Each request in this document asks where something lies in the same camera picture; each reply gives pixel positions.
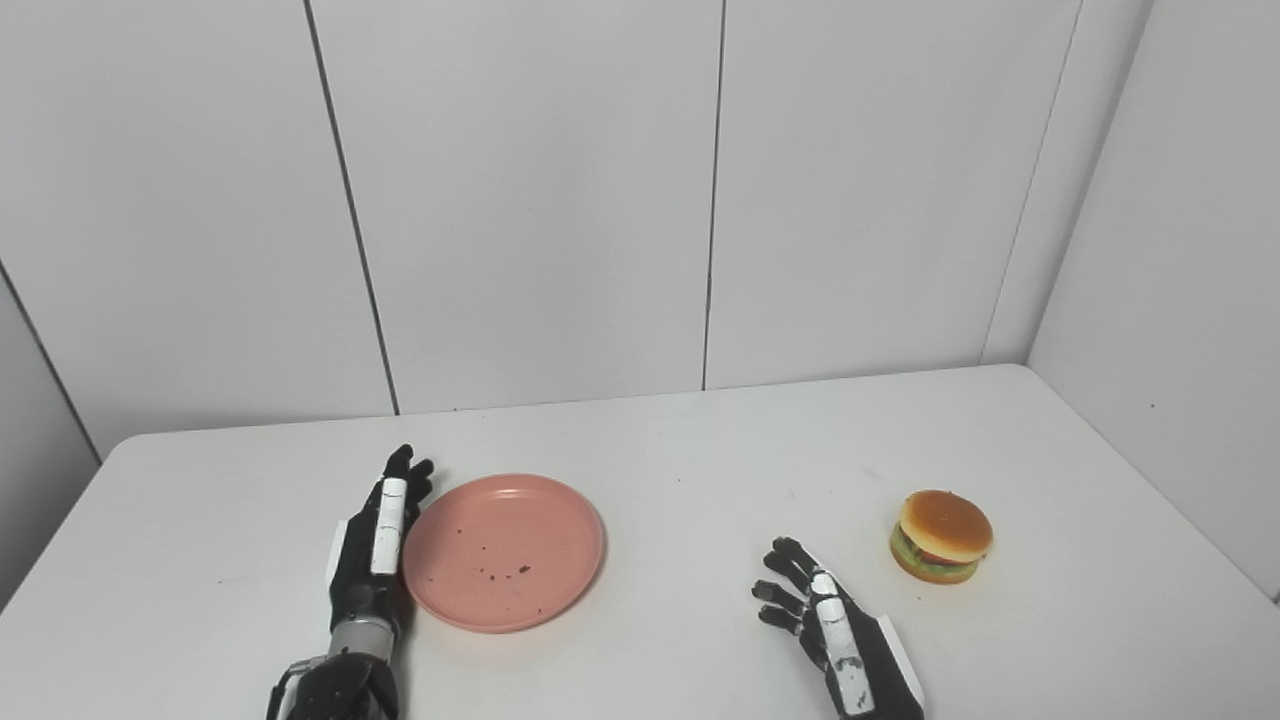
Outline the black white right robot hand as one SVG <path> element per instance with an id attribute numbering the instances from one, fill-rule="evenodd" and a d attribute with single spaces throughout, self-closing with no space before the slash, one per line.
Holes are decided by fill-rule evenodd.
<path id="1" fill-rule="evenodd" d="M 765 568 L 794 588 L 758 580 L 758 618 L 790 635 L 824 678 L 841 719 L 923 719 L 924 693 L 887 616 L 864 611 L 838 579 L 794 538 L 777 537 Z"/>

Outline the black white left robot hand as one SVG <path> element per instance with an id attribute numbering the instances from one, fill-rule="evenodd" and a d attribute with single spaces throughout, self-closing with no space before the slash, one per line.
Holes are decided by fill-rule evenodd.
<path id="1" fill-rule="evenodd" d="M 381 478 L 370 489 L 362 507 L 340 524 L 333 571 L 328 582 L 332 606 L 329 629 L 357 618 L 380 618 L 401 635 L 412 621 L 413 601 L 402 574 L 402 553 L 410 529 L 419 520 L 422 501 L 433 492 L 434 462 L 425 457 L 412 462 L 413 447 L 402 445 L 387 460 Z M 399 539 L 396 561 L 387 574 L 372 570 L 375 533 L 378 530 L 383 486 L 385 480 L 403 483 L 404 502 L 401 509 Z"/>

